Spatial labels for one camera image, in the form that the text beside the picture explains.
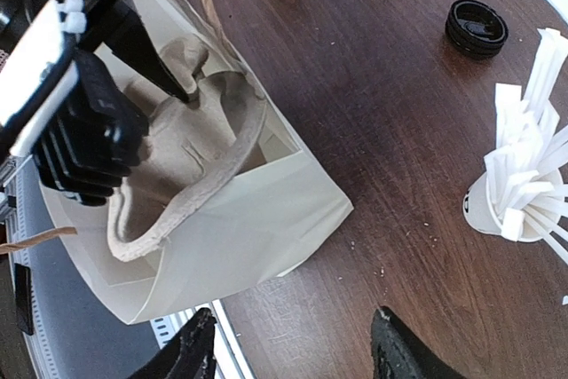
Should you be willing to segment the brown pulp cup carrier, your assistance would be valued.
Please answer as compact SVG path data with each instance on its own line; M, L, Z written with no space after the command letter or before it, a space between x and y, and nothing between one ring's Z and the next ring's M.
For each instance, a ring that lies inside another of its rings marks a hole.
M247 165L267 113L265 95L244 73L205 75L221 58L199 37L174 39L160 56L196 99L184 103L142 77L125 88L149 133L141 163L109 200L107 242L123 262L157 250Z

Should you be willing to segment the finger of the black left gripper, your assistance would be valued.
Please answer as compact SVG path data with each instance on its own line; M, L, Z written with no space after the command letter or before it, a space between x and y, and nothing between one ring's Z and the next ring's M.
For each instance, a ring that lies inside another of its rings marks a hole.
M112 9L114 29L106 38L112 53L148 81L182 102L193 100L165 65L132 0L118 0Z

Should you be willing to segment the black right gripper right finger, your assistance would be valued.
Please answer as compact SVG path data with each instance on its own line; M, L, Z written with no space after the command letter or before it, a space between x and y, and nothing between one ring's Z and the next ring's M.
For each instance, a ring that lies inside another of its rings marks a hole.
M371 325L374 379L429 379L465 376L440 359L397 314L380 306Z

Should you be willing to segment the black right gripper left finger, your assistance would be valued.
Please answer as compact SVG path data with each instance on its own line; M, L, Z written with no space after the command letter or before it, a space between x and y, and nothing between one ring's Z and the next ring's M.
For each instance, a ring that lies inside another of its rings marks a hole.
M132 379L213 379L217 320L201 308Z

